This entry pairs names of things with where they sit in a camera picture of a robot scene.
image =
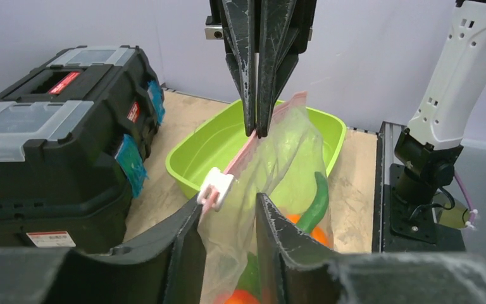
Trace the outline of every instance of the wooden surface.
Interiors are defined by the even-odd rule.
[[[152,156],[145,162],[149,179],[144,182],[140,196],[132,202],[125,240],[173,214],[187,201],[166,172],[165,158],[176,144],[226,106],[165,92],[165,121],[152,143]],[[348,130],[328,179],[334,247],[341,253],[371,251],[376,146],[375,135]]]

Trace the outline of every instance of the clear plastic compartment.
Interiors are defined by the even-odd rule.
[[[0,162],[24,162],[23,145],[29,139],[57,141],[85,116],[92,101],[65,103],[0,103]]]
[[[129,47],[89,46],[70,49],[47,66],[89,67],[91,65],[123,66],[135,52]]]

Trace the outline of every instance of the green chili pepper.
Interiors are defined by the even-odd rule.
[[[321,172],[315,172],[316,195],[312,204],[306,212],[301,215],[297,222],[297,227],[306,233],[312,233],[314,228],[321,222],[328,208],[328,184],[327,178]]]

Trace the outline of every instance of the clear plastic bag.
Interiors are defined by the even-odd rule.
[[[206,247],[201,303],[231,296],[259,303],[254,226],[256,193],[266,193],[282,214],[332,248],[323,138],[309,121],[306,92],[275,107],[269,135],[254,134],[224,171],[235,180],[219,212],[204,214],[199,233]]]

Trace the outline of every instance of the orange fruit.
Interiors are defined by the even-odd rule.
[[[260,304],[260,302],[253,297],[248,291],[243,289],[236,289],[234,293],[224,302],[224,304]]]
[[[301,216],[298,214],[290,214],[286,218],[289,219],[292,223],[296,224],[299,221],[299,219],[301,219]],[[327,235],[318,226],[316,226],[314,230],[312,230],[310,236],[312,236],[312,238],[314,238],[316,241],[320,242],[324,246],[330,248]]]

